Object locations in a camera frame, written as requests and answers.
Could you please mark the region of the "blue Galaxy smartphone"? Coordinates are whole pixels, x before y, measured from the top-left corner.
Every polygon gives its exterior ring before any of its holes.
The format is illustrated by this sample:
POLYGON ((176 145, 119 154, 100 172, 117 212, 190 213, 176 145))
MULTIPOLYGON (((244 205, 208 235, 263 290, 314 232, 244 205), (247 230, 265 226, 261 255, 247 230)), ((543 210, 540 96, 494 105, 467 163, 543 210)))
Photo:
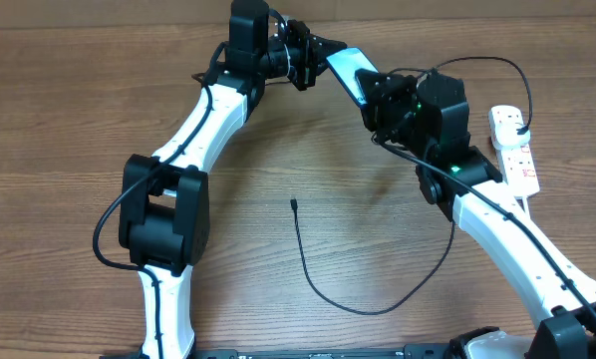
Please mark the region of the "blue Galaxy smartphone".
POLYGON ((378 69, 359 48, 347 48, 326 58, 327 65, 356 106, 367 105, 357 72, 377 73, 378 69))

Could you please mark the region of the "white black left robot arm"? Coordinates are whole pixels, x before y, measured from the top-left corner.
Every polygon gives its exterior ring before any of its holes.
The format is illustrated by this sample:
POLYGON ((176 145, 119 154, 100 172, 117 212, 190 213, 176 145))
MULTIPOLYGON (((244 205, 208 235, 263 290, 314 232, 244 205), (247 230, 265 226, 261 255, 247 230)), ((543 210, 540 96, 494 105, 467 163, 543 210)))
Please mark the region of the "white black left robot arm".
POLYGON ((146 336, 135 358, 190 358, 191 276, 210 232, 208 174, 229 139, 249 120, 270 79, 314 86, 344 42, 313 34, 264 1, 234 1, 228 38, 194 75, 198 101, 173 137, 151 156, 132 155, 122 192, 98 220, 97 260, 139 275, 146 336))

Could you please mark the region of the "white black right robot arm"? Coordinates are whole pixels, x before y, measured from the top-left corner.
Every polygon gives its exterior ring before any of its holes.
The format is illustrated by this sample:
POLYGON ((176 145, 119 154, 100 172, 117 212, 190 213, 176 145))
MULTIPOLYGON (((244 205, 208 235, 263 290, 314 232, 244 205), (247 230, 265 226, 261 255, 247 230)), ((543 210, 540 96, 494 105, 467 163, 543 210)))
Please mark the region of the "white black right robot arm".
POLYGON ((462 81, 359 70, 366 128, 416 164, 421 191, 489 255, 536 328, 525 358, 596 358, 596 280, 519 207, 501 172, 470 144, 462 81))

